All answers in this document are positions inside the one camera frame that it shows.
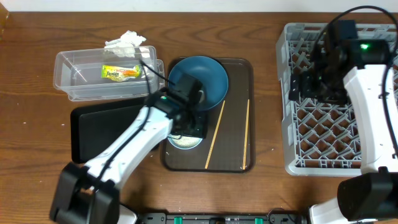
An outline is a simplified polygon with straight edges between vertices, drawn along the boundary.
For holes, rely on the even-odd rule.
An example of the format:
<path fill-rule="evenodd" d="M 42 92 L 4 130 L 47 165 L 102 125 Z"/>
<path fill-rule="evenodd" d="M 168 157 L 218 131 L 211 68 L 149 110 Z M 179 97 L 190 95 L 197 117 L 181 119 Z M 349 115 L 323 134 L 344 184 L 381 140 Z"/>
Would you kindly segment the light blue small bowl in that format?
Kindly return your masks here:
<path fill-rule="evenodd" d="M 203 139 L 189 136 L 169 136 L 168 140 L 177 149 L 189 150 L 197 147 Z"/>

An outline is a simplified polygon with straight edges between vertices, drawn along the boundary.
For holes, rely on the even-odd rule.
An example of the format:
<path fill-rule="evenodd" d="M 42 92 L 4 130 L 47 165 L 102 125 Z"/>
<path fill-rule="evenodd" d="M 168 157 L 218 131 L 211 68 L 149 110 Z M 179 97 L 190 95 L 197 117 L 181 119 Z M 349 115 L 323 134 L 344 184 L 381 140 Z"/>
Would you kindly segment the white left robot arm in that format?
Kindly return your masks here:
<path fill-rule="evenodd" d="M 152 94 L 137 118 L 107 149 L 83 167 L 62 170 L 50 209 L 56 223 L 137 223 L 120 191 L 146 155 L 169 135 L 204 138 L 207 114 L 194 103 Z"/>

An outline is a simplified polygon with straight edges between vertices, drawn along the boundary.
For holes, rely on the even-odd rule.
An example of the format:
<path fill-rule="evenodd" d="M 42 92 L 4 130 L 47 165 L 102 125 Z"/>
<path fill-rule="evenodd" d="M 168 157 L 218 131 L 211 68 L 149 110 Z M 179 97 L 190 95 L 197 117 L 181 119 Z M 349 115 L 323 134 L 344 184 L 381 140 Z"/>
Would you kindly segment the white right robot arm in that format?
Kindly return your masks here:
<path fill-rule="evenodd" d="M 351 103 L 361 143 L 361 175 L 337 196 L 310 207 L 309 223 L 357 223 L 397 218 L 397 106 L 385 40 L 336 39 L 315 45 L 314 68 L 293 75 L 291 100 Z"/>

